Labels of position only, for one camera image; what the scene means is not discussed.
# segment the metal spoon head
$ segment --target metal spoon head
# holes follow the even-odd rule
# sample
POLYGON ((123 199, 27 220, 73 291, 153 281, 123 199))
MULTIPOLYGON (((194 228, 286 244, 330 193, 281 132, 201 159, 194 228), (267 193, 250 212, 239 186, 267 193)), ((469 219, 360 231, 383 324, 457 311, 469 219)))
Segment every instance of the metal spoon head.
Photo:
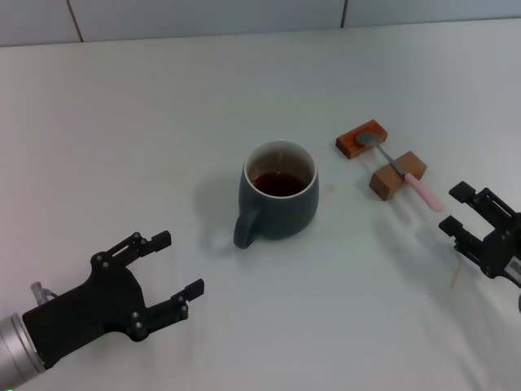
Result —
POLYGON ((380 140, 378 139, 378 135, 371 132, 360 133, 355 137, 357 143, 361 145, 369 145, 372 147, 377 147, 380 145, 380 140))

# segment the wooden block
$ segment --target wooden block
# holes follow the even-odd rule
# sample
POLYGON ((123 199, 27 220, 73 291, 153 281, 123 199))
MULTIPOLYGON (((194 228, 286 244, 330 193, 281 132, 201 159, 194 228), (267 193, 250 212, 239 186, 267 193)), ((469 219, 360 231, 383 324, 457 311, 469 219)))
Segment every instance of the wooden block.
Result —
POLYGON ((356 136, 364 132, 373 132, 377 134, 381 143, 383 143, 387 138, 387 132, 385 129, 375 120, 371 120, 366 122, 364 125, 358 126, 356 129, 347 132, 346 134, 342 134, 336 139, 335 145, 348 159, 352 159, 353 157, 356 157, 365 151, 369 151, 372 148, 357 143, 355 139, 356 136))
MULTIPOLYGON (((411 151, 400 156, 396 161, 405 171, 415 176, 417 180, 422 178, 427 169, 427 165, 411 151)), ((378 194, 383 201, 387 201, 394 196, 396 190, 398 190, 404 183, 404 178, 399 175, 394 167, 392 167, 391 163, 389 163, 373 173, 369 187, 373 189, 373 191, 378 194)))

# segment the stain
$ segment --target stain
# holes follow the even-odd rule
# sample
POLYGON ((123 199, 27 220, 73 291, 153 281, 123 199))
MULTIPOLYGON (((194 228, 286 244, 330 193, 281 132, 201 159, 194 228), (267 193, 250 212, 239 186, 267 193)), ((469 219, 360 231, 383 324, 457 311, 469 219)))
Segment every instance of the stain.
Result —
POLYGON ((458 255, 458 265, 456 266, 456 270, 454 271, 453 280, 450 282, 449 289, 454 289, 456 287, 456 283, 458 283, 458 277, 460 272, 462 271, 463 260, 458 255))

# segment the mug handle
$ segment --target mug handle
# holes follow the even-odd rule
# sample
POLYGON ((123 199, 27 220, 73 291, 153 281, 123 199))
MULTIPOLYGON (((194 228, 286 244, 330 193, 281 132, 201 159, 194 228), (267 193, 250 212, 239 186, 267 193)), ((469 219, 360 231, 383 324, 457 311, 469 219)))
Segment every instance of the mug handle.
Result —
POLYGON ((253 240, 259 236, 256 223, 261 215, 261 208, 256 207, 248 210, 246 213, 239 215, 235 223, 234 243, 237 247, 248 248, 253 240))

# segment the spoon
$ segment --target spoon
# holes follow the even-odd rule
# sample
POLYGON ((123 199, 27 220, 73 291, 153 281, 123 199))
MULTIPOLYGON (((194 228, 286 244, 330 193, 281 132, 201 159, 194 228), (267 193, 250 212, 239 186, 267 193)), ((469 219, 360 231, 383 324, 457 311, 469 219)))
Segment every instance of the spoon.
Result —
POLYGON ((420 181, 417 180, 411 173, 405 171, 401 165, 399 165, 382 149, 382 147, 380 147, 380 140, 378 135, 371 132, 364 132, 356 136, 356 140, 357 143, 360 143, 361 145, 378 148, 378 150, 382 152, 382 155, 384 155, 385 158, 389 160, 389 163, 391 163, 395 170, 398 171, 402 177, 404 177, 405 181, 420 195, 420 197, 423 198, 425 203, 429 205, 432 210, 439 212, 441 209, 443 209, 440 200, 438 200, 438 198, 431 191, 422 185, 420 181))

